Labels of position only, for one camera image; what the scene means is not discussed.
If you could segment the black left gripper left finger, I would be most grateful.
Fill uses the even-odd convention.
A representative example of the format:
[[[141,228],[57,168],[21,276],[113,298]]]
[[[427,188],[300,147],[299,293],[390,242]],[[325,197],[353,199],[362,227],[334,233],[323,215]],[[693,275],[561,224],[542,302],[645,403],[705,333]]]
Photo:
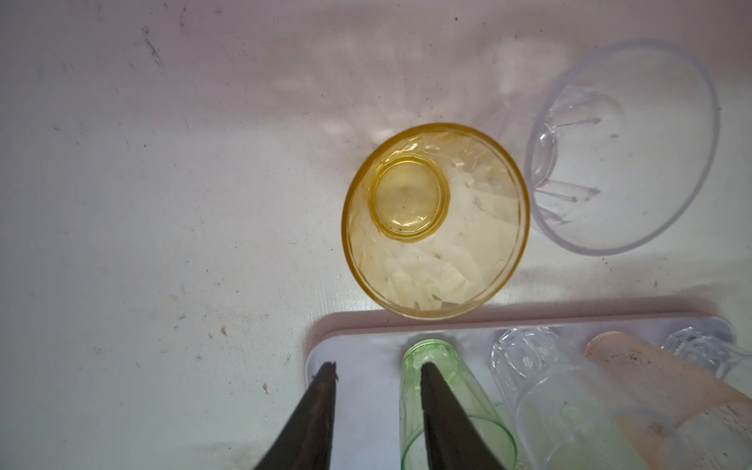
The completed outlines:
[[[338,376],[325,362],[256,469],[329,469]]]

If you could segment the clear cup back row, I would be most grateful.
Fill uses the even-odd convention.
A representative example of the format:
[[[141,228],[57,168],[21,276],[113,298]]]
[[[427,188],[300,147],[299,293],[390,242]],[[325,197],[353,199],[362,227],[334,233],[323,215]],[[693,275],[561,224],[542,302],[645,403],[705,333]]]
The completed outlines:
[[[479,117],[520,168],[532,233],[588,257],[663,234],[694,202],[718,148],[719,97],[703,62],[633,39],[542,73]]]

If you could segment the small clear cup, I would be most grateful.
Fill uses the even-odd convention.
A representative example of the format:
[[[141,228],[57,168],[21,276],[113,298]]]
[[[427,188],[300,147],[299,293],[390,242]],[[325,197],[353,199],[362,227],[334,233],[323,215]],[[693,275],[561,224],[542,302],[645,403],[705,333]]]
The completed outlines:
[[[751,352],[694,327],[668,336],[661,349],[727,382],[751,380]]]

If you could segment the clear cup row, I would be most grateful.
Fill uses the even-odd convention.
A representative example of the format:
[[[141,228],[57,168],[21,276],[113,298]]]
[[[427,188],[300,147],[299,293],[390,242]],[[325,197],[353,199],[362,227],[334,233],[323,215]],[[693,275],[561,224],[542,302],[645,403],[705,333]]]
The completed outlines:
[[[588,257],[663,234],[694,202],[718,148],[719,97],[703,62],[633,39],[542,73],[479,117],[520,168],[532,233]]]
[[[681,467],[682,442],[665,415],[634,398],[548,327],[516,327],[492,346],[493,381],[517,429],[542,424],[528,452],[552,451],[587,428],[615,425],[649,469]]]

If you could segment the green cup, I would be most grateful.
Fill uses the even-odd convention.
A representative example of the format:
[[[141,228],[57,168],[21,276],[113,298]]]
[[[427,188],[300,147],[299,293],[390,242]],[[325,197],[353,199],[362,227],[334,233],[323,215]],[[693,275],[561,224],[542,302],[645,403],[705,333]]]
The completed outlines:
[[[454,346],[440,339],[416,343],[407,350],[401,362],[401,467],[429,467],[420,385],[421,368],[428,362],[436,364],[490,451],[505,468],[513,469],[517,464],[518,450],[512,433],[503,424],[485,390]]]

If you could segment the pink cup back row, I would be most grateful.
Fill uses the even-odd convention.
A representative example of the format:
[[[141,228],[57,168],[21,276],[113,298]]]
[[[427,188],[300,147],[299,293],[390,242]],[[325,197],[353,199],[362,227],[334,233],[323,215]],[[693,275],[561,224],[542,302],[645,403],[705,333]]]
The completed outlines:
[[[751,399],[711,373],[634,336],[602,333],[585,357],[640,403],[667,416],[683,469],[751,467]]]

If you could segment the amber yellow cup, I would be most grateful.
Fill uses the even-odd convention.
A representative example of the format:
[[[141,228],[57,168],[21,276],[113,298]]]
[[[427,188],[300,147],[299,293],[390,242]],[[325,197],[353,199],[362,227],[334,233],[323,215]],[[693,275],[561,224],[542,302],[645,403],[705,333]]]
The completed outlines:
[[[511,278],[532,221],[509,152],[457,123],[411,127],[356,173],[342,214],[352,276],[378,305],[420,320],[482,307]]]

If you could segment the pale yellow textured cup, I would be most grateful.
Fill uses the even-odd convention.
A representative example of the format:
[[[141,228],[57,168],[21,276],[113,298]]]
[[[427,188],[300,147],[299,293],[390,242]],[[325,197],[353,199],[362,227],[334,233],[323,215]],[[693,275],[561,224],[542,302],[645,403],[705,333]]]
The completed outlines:
[[[528,452],[524,437],[537,443],[544,431],[542,424],[534,424],[527,433],[522,433],[504,403],[499,403],[495,409],[517,442],[517,469],[649,469],[615,425],[587,428],[576,434],[575,440],[554,446],[551,452]]]

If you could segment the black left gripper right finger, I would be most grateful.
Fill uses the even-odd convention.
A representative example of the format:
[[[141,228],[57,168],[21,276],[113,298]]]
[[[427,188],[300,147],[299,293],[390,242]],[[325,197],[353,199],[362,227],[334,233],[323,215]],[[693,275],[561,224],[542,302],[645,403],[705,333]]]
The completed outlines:
[[[503,469],[482,440],[440,369],[421,368],[421,405],[430,469]]]

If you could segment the clear cup front row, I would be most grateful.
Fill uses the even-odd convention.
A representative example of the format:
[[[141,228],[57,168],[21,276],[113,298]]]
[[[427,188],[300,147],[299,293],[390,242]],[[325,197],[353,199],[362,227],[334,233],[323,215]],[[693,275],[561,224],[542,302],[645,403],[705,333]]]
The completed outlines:
[[[634,398],[548,327],[516,327],[492,346],[493,381],[517,429],[542,424],[528,452],[552,451],[587,428],[615,425],[649,469],[681,467],[682,442],[665,415]]]

